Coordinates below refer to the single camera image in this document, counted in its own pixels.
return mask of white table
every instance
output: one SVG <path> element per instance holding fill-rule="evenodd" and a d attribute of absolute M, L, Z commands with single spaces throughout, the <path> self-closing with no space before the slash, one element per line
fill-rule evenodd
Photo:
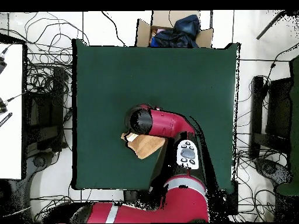
<path fill-rule="evenodd" d="M 0 53 L 7 47 L 0 44 Z M 8 100 L 22 93 L 22 45 L 15 44 L 5 54 L 6 68 L 0 74 L 0 98 Z M 22 96 L 7 105 L 0 121 L 12 117 L 0 127 L 0 179 L 20 180 L 22 176 Z"/>

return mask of cardboard box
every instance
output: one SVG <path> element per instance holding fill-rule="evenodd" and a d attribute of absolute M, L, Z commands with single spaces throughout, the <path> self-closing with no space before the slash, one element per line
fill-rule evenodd
<path fill-rule="evenodd" d="M 148 47 L 150 44 L 151 32 L 158 29 L 171 29 L 177 20 L 183 19 L 189 15 L 199 15 L 198 10 L 154 10 L 152 11 L 152 22 L 148 24 L 138 19 L 137 36 L 135 46 Z M 196 37 L 196 44 L 199 47 L 211 48 L 213 38 L 213 29 L 206 29 L 199 32 Z"/>
<path fill-rule="evenodd" d="M 149 135 L 136 135 L 122 133 L 121 139 L 128 140 L 128 147 L 132 149 L 139 159 L 144 159 L 161 148 L 165 138 Z"/>

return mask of green mat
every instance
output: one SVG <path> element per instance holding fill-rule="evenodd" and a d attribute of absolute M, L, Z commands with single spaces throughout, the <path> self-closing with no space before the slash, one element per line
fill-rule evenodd
<path fill-rule="evenodd" d="M 237 50 L 237 44 L 216 50 L 87 47 L 81 40 L 73 41 L 75 187 L 149 189 L 158 151 L 140 160 L 120 139 L 127 110 L 149 103 L 197 120 L 218 184 L 231 192 Z"/>

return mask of silver band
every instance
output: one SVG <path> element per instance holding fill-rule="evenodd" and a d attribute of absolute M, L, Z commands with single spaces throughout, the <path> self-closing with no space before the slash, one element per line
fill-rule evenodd
<path fill-rule="evenodd" d="M 206 197 L 206 192 L 204 187 L 197 181 L 191 178 L 174 178 L 167 182 L 164 186 L 168 184 L 168 190 L 178 188 L 179 186 L 187 186 L 195 191 L 198 191 L 202 196 Z"/>
<path fill-rule="evenodd" d="M 114 223 L 114 220 L 116 218 L 116 214 L 117 214 L 117 211 L 119 210 L 119 207 L 112 204 L 112 207 L 110 209 L 110 212 L 108 214 L 108 217 L 106 219 L 106 222 L 105 223 Z"/>

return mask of blue fabric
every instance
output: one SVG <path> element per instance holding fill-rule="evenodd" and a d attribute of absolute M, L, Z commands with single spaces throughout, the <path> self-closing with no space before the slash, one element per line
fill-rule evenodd
<path fill-rule="evenodd" d="M 177 20 L 172 30 L 159 32 L 155 36 L 155 42 L 159 47 L 198 48 L 195 39 L 199 31 L 199 18 L 197 15 L 190 15 Z"/>
<path fill-rule="evenodd" d="M 156 42 L 155 37 L 152 38 L 151 47 L 159 47 L 158 43 Z"/>

